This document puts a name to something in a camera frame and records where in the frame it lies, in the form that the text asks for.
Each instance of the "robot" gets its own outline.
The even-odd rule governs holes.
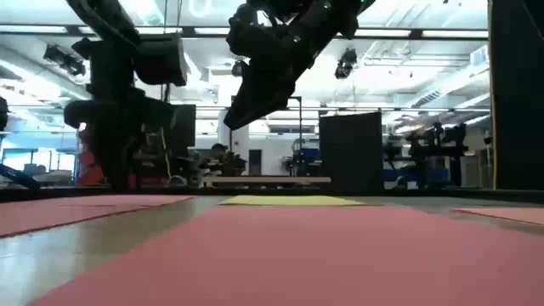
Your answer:
[[[229,19],[227,43],[242,64],[242,84],[224,118],[236,130],[287,106],[297,79],[341,33],[354,37],[357,16],[376,0],[247,0]],[[72,46],[91,63],[92,100],[65,108],[65,122],[87,123],[94,158],[114,189],[127,189],[133,153],[142,145],[142,126],[166,127],[173,108],[134,87],[134,72],[150,85],[186,84],[186,63],[176,34],[140,35],[117,0],[67,0],[102,41]],[[258,24],[263,10],[272,27]]]

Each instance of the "ceiling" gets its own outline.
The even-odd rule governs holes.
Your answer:
[[[245,1],[184,0],[179,19],[176,0],[120,2],[137,26],[160,26],[166,15],[168,26],[212,27],[227,26],[228,18]],[[486,31],[487,0],[377,0],[359,17],[359,23],[360,27],[377,29],[454,29],[459,33],[463,30]],[[0,4],[0,26],[8,24],[40,25],[42,28],[84,26],[65,0],[3,0]],[[70,99],[85,97],[83,84],[88,76],[70,78],[59,67],[43,59],[48,44],[73,53],[71,45],[81,37],[49,34],[0,34],[0,81],[3,80],[3,86],[13,89],[10,87],[12,81],[7,81],[14,79],[9,76],[12,73],[19,76],[17,82],[22,84],[17,88],[25,89],[6,93],[5,89],[0,88],[0,94],[13,97],[8,100],[10,108],[17,110],[16,115],[24,117],[23,120],[37,120],[44,122],[46,128],[55,129],[62,124],[61,118],[59,120],[61,106]],[[314,67],[297,82],[295,94],[303,98],[303,107],[314,108],[303,112],[303,118],[307,120],[305,123],[317,125],[319,115],[315,108],[325,105],[329,108],[354,108],[331,109],[330,114],[371,111],[378,107],[417,107],[417,110],[384,111],[384,123],[392,131],[402,127],[404,130],[420,127],[436,120],[458,123],[485,116],[488,113],[483,111],[453,114],[448,111],[459,105],[465,110],[489,109],[489,99],[482,99],[490,90],[489,72],[484,70],[478,76],[468,74],[470,54],[485,44],[485,41],[468,41],[462,37],[459,41],[334,40],[316,60]],[[236,94],[241,83],[240,78],[230,74],[231,66],[238,58],[229,51],[224,38],[185,38],[183,45],[185,57],[191,63],[191,78],[188,86],[172,89],[172,100],[201,107],[197,132],[215,133],[218,109],[206,110],[206,107],[229,106],[230,96]],[[359,62],[348,79],[337,80],[333,73],[346,48],[355,48]],[[138,86],[151,97],[161,96],[161,87],[142,82],[138,82]],[[58,89],[53,97],[50,88]],[[433,99],[425,98],[436,91],[440,95]],[[298,113],[294,111],[277,112],[267,120],[252,124],[250,129],[254,133],[266,133],[271,125],[297,126],[297,118]]]

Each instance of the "yellow mat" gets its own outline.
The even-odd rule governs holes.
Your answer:
[[[332,196],[259,196],[238,195],[222,201],[219,205],[257,205],[257,206],[302,206],[302,207],[335,207],[369,205],[360,201],[352,201]]]

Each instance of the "red mat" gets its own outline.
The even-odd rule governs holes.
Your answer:
[[[458,208],[453,209],[453,211],[460,213],[473,213],[486,217],[503,218],[512,221],[521,221],[531,224],[544,225],[544,208]]]
[[[190,199],[184,195],[100,195],[0,204],[0,237]]]
[[[31,306],[542,306],[544,238],[385,207],[220,207]]]

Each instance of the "floor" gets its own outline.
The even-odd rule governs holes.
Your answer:
[[[224,197],[202,196],[157,209],[131,212],[27,235],[0,239],[2,306],[25,305],[79,274],[103,264],[175,225],[216,206]],[[452,213],[452,207],[515,206],[517,203],[453,198],[353,198],[387,206],[408,206],[544,235],[544,226]]]

